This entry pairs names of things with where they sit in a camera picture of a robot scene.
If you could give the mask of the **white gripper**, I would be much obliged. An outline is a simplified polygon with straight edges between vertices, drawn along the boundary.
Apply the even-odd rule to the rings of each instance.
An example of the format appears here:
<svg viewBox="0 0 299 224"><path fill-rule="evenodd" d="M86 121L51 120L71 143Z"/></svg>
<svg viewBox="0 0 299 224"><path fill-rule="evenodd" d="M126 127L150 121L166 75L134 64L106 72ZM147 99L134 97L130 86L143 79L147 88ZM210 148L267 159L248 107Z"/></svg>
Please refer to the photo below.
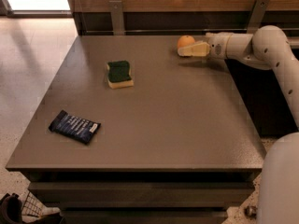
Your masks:
<svg viewBox="0 0 299 224"><path fill-rule="evenodd" d="M214 59L226 59L227 46L232 33L207 32L205 37L207 42L195 42L191 45L178 49L178 55L181 57L206 57L208 54Z"/></svg>

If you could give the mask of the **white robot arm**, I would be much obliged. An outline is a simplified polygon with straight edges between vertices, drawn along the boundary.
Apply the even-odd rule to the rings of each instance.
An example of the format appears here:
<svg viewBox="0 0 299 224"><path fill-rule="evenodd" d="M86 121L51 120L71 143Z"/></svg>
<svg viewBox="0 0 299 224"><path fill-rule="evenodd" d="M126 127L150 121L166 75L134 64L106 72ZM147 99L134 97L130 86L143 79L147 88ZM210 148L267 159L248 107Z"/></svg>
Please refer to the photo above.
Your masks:
<svg viewBox="0 0 299 224"><path fill-rule="evenodd" d="M299 61L280 28L266 25L252 34L207 33L200 41L184 35L178 39L177 52L180 57L230 59L272 71L299 127ZM298 131L280 137L265 156L256 224L299 224Z"/></svg>

